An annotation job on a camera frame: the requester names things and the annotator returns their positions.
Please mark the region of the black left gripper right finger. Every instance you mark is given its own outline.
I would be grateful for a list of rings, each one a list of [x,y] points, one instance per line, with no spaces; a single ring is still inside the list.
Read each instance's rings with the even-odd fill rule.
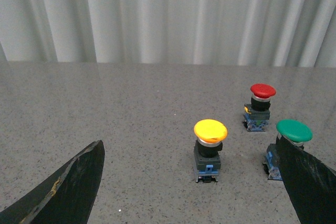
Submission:
[[[279,170],[301,223],[335,223],[335,170],[294,145],[278,139]]]

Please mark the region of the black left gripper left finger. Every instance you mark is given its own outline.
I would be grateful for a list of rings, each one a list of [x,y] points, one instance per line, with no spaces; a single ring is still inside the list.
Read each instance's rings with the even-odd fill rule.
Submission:
[[[87,223],[100,186],[104,157],[103,141],[92,142],[1,211],[1,223]]]

